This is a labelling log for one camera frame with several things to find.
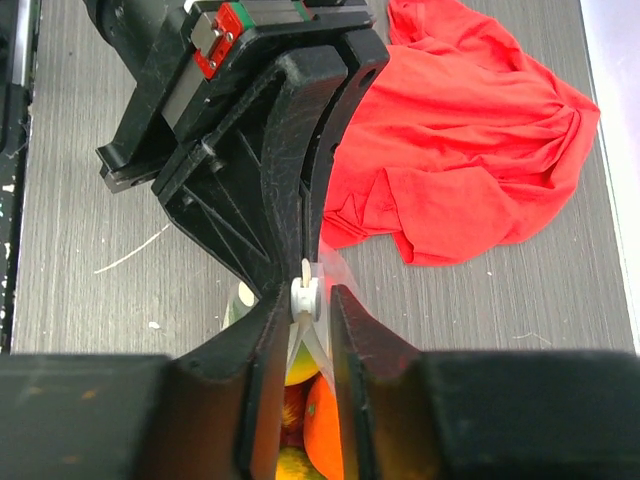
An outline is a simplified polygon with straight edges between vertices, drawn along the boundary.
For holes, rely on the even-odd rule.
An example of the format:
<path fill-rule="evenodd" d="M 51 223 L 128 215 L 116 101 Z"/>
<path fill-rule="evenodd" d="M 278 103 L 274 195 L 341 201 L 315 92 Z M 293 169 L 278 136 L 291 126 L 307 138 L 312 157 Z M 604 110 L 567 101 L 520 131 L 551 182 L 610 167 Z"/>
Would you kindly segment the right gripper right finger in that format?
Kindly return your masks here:
<path fill-rule="evenodd" d="M 330 326 L 348 479 L 635 479 L 639 360 L 422 351 L 339 285 Z"/>

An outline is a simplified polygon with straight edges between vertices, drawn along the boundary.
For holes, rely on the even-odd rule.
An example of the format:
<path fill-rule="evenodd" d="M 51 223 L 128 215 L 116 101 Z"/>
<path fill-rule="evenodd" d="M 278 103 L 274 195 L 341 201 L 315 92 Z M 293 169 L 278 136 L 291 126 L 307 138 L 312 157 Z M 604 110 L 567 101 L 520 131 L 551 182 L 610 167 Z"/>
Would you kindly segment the dark red apple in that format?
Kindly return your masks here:
<path fill-rule="evenodd" d="M 284 388 L 280 433 L 281 447 L 302 448 L 304 446 L 303 425 L 309 389 L 308 382 Z"/>

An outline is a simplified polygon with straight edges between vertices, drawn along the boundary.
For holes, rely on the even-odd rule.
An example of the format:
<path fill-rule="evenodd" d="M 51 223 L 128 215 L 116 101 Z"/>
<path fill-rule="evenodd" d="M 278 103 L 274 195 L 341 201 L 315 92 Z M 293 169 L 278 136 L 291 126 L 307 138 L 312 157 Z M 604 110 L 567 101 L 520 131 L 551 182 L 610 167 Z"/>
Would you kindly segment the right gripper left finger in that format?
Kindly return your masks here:
<path fill-rule="evenodd" d="M 1 360 L 5 479 L 271 479 L 287 286 L 186 355 Z"/>

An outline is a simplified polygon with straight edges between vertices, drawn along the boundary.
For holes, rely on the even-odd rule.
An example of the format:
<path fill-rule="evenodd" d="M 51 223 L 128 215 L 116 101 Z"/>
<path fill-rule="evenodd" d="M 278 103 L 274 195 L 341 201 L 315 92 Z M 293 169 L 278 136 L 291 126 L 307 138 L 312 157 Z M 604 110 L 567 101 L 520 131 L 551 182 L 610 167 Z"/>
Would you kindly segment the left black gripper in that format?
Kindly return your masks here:
<path fill-rule="evenodd" d="M 290 282 L 318 260 L 335 152 L 389 62 L 373 24 L 364 1 L 95 2 L 136 82 L 97 150 L 105 184 L 158 177 L 171 221 L 257 296 Z"/>

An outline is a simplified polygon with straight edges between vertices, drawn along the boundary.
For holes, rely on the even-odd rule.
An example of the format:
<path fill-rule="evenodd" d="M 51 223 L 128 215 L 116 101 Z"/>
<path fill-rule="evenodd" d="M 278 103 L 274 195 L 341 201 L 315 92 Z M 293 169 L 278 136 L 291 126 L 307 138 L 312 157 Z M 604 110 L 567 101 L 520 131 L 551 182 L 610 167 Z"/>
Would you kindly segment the clear polka dot zip bag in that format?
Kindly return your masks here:
<path fill-rule="evenodd" d="M 354 294 L 358 292 L 355 279 L 344 258 L 325 240 L 321 240 L 318 260 L 303 261 L 298 276 L 290 282 L 287 291 L 291 323 L 288 327 L 285 378 L 300 344 L 304 343 L 319 367 L 319 374 L 325 378 L 332 392 L 335 391 L 335 374 L 330 300 L 332 288 L 338 285 L 348 287 Z M 248 354 L 250 343 L 243 341 L 241 336 L 254 333 L 255 329 L 246 326 L 244 318 L 253 318 L 265 312 L 258 303 L 257 294 L 246 283 L 240 281 L 232 287 L 222 330 L 216 341 L 234 360 Z"/>

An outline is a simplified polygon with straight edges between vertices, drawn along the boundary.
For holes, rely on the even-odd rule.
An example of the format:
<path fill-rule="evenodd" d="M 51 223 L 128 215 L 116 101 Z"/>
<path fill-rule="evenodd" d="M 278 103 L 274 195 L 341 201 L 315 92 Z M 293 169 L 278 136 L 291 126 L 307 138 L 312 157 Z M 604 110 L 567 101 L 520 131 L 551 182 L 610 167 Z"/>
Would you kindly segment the orange fruit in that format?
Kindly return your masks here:
<path fill-rule="evenodd" d="M 345 478 L 337 401 L 322 375 L 307 395 L 303 442 L 311 463 L 324 477 Z"/>

